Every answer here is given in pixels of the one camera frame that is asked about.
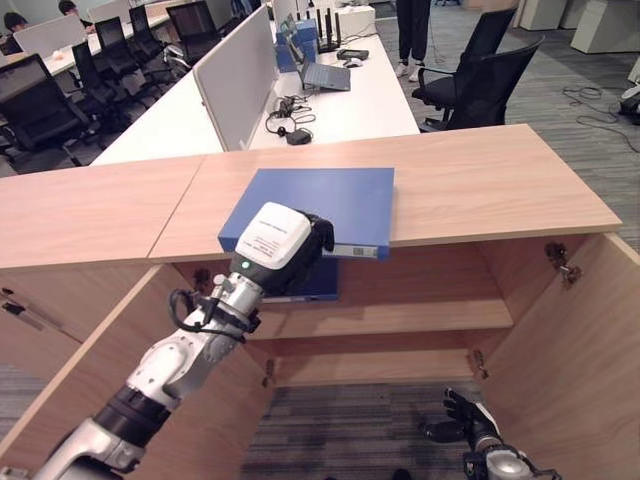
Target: keyboard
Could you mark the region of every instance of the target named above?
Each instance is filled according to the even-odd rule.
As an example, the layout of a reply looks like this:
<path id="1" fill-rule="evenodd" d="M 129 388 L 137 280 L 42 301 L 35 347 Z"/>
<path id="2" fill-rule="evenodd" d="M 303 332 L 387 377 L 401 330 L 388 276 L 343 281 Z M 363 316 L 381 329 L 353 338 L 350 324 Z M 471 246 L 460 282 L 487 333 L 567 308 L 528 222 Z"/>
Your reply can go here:
<path id="1" fill-rule="evenodd" d="M 349 90 L 351 87 L 351 72 L 346 68 L 312 63 L 307 68 L 304 82 L 318 87 Z"/>

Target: blue box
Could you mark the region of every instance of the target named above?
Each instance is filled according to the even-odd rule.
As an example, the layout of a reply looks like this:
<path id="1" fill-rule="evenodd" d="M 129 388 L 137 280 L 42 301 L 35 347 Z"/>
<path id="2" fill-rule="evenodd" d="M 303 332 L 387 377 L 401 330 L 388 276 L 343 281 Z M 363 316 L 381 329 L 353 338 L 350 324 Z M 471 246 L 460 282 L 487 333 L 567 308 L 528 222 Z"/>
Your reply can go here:
<path id="1" fill-rule="evenodd" d="M 305 58 L 309 61 L 316 61 L 317 44 L 315 42 L 304 42 L 299 45 Z M 289 47 L 286 45 L 274 45 L 276 51 L 276 61 L 278 62 L 278 70 L 280 73 L 295 72 L 296 64 L 293 61 Z"/>
<path id="2" fill-rule="evenodd" d="M 393 168 L 293 168 L 256 172 L 218 234 L 225 252 L 266 202 L 325 218 L 334 227 L 335 252 L 342 257 L 389 255 Z"/>
<path id="3" fill-rule="evenodd" d="M 316 22 L 313 20 L 301 20 L 296 22 L 296 30 L 298 33 L 294 37 L 294 42 L 297 45 L 298 42 L 316 42 L 318 39 L 318 29 L 316 28 Z M 279 30 L 276 32 L 276 43 L 278 45 L 286 45 L 287 42 L 284 39 L 284 35 Z"/>

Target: black pants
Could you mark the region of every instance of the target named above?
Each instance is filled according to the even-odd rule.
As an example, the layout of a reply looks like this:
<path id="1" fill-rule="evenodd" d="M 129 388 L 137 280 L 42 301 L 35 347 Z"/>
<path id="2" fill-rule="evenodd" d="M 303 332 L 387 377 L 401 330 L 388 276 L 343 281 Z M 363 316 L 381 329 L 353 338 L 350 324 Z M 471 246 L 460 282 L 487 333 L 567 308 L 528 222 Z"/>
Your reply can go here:
<path id="1" fill-rule="evenodd" d="M 400 30 L 400 60 L 409 54 L 418 61 L 427 55 L 427 34 L 431 0 L 397 0 L 398 30 Z"/>

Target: white wall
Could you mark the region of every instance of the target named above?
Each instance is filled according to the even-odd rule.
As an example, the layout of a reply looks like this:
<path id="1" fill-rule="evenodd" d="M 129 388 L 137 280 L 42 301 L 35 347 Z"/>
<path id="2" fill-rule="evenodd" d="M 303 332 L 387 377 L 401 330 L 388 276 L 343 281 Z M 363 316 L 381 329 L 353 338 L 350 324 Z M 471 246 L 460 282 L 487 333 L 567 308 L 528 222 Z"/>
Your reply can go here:
<path id="1" fill-rule="evenodd" d="M 108 1 L 109 0 L 73 0 L 78 6 L 80 16 L 85 20 L 89 20 L 89 15 L 87 14 L 88 8 L 102 5 Z M 58 10 L 59 0 L 0 0 L 0 9 L 6 2 L 13 2 L 16 11 L 26 18 L 29 23 L 42 23 L 61 15 L 60 10 Z"/>

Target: cabinet door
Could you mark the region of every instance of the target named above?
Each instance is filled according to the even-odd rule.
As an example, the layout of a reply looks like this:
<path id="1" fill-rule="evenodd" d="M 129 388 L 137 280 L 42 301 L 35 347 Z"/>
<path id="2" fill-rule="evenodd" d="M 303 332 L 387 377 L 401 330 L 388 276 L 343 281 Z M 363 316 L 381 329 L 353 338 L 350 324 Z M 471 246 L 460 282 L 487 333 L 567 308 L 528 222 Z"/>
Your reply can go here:
<path id="1" fill-rule="evenodd" d="M 8 303 L 0 298 L 0 304 Z M 0 363 L 9 363 L 45 381 L 51 380 L 80 343 L 26 312 L 0 309 Z"/>
<path id="2" fill-rule="evenodd" d="M 490 357 L 484 398 L 507 443 L 564 478 L 640 472 L 640 266 L 616 235 L 587 239 Z"/>
<path id="3" fill-rule="evenodd" d="M 175 268 L 150 268 L 0 443 L 0 465 L 37 471 L 67 432 L 105 405 L 147 349 L 175 331 L 167 314 L 174 288 L 189 288 Z M 271 398 L 264 377 L 236 348 L 174 412 L 131 478 L 234 479 Z"/>
<path id="4" fill-rule="evenodd" d="M 16 301 L 84 341 L 148 270 L 148 265 L 55 268 L 3 273 Z"/>

